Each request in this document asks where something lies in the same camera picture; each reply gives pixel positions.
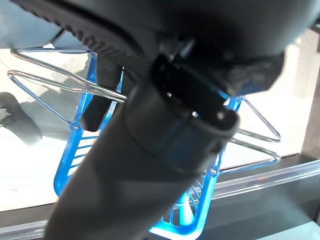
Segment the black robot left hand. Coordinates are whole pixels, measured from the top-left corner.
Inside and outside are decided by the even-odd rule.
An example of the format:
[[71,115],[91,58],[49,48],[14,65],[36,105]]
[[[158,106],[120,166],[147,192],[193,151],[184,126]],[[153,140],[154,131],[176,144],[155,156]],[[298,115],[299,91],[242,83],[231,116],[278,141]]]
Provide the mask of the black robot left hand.
[[139,240],[239,128],[226,97],[262,92],[317,0],[19,0],[136,78],[63,190],[47,240]]

